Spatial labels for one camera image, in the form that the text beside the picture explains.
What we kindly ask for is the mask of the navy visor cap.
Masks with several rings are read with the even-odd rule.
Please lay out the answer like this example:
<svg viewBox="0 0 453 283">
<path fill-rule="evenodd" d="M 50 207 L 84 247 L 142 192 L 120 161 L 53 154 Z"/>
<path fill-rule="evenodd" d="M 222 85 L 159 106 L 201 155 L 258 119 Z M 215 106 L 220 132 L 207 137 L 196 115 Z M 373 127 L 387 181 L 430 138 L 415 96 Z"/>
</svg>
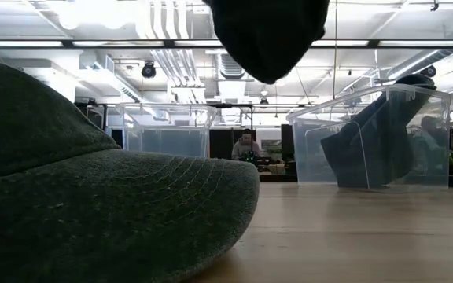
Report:
<svg viewBox="0 0 453 283">
<path fill-rule="evenodd" d="M 326 160 L 342 188 L 374 188 L 402 178 L 414 154 L 407 125 L 429 100 L 417 92 L 384 90 L 336 134 L 321 140 Z"/>
</svg>

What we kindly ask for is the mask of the empty clear plastic bin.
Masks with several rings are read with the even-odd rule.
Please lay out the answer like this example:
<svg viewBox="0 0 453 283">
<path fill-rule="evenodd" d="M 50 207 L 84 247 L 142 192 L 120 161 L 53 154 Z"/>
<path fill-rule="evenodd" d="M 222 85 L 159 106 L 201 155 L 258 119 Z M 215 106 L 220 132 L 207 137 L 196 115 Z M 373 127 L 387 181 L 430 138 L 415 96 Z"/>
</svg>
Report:
<svg viewBox="0 0 453 283">
<path fill-rule="evenodd" d="M 123 104 L 123 148 L 137 153 L 207 157 L 216 109 L 207 105 Z"/>
</svg>

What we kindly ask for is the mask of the dark blue fabric hat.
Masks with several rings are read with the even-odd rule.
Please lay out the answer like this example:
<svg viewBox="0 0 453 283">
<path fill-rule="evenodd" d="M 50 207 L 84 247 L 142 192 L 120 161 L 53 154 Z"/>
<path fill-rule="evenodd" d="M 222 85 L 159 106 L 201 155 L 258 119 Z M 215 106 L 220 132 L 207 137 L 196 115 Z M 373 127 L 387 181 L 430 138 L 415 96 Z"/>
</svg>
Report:
<svg viewBox="0 0 453 283">
<path fill-rule="evenodd" d="M 330 0 L 202 0 L 215 35 L 253 78 L 276 83 L 325 34 Z"/>
</svg>

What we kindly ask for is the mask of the black office partition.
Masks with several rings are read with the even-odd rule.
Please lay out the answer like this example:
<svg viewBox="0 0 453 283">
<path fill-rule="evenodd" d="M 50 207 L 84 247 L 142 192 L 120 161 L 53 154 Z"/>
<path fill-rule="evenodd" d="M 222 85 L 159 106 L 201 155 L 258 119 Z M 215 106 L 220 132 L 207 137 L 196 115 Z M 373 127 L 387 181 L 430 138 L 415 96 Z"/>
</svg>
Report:
<svg viewBox="0 0 453 283">
<path fill-rule="evenodd" d="M 209 131 L 209 156 L 216 159 L 231 159 L 234 146 L 234 132 L 232 130 Z"/>
</svg>

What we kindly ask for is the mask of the person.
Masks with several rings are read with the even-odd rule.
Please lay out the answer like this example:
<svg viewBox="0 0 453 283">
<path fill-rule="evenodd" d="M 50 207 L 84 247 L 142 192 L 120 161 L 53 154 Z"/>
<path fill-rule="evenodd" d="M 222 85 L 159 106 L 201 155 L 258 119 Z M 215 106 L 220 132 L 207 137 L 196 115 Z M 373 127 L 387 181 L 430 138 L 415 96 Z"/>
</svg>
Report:
<svg viewBox="0 0 453 283">
<path fill-rule="evenodd" d="M 241 160 L 248 156 L 261 157 L 261 153 L 259 145 L 252 138 L 252 131 L 244 129 L 241 137 L 234 143 L 231 158 Z"/>
<path fill-rule="evenodd" d="M 411 133 L 414 169 L 422 175 L 443 175 L 448 169 L 449 135 L 436 117 L 424 116 Z"/>
</svg>

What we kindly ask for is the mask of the olive green cap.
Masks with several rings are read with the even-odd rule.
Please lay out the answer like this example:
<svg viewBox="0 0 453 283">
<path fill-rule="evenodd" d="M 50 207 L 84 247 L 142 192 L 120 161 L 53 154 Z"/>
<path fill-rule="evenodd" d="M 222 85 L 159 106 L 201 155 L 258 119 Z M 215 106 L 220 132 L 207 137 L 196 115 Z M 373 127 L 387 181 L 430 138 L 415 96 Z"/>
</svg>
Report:
<svg viewBox="0 0 453 283">
<path fill-rule="evenodd" d="M 0 283 L 179 283 L 246 231 L 254 165 L 134 153 L 0 63 Z"/>
</svg>

